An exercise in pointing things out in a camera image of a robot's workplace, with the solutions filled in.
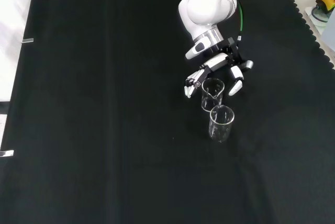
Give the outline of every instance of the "yellow object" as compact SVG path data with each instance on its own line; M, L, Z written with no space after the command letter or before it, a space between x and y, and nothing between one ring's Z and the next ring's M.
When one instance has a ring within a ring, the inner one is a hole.
M335 8L335 0L316 0L316 3L326 14Z

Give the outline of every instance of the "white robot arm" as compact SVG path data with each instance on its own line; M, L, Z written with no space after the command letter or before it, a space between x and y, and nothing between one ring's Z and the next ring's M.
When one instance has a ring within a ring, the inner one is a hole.
M182 22L195 43L186 53L187 59L196 57L224 40L217 28L217 24L231 17L237 7L237 0L182 0L180 2L178 8ZM190 75L186 79L185 95L190 98L211 71L215 71L229 63L233 65L234 63L229 61L227 57L228 55L220 53L204 63L199 71ZM243 64L245 70L252 68L253 65L251 61L248 61L248 63L243 62ZM231 72L234 78L236 76L237 81L229 95L235 94L242 87L243 80L242 73L237 73L236 68L232 68Z

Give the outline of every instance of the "clear glass cup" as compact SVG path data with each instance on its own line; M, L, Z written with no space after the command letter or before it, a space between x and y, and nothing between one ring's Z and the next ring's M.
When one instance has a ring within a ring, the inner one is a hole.
M235 117L232 109L225 105L217 105L210 111L209 117L209 136L218 142L226 141Z
M209 78L204 80L202 83L202 109L209 113L216 105L220 105L224 89L225 84L220 79Z

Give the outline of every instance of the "robotic hand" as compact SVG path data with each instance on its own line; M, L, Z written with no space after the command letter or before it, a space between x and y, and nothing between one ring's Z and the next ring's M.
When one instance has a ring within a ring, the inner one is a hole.
M179 4L179 13L187 31L191 34L195 45L186 53L187 59L192 59L204 52L224 51L211 58L199 70L190 75L185 81L185 95L190 98L200 87L210 72L225 65L230 66L234 85L229 95L234 95L242 88L244 80L242 71L252 68L252 61L243 61L238 53L235 42L229 38L223 39L217 24L231 17L237 7L237 0L182 0Z

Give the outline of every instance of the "black cloth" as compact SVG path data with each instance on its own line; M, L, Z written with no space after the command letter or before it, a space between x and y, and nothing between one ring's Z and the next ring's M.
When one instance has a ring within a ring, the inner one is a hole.
M204 59L184 58L180 1L31 0L1 224L333 223L335 76L293 1L239 0L254 68L223 144L183 94Z
M0 102L0 114L7 114L9 108L9 101Z

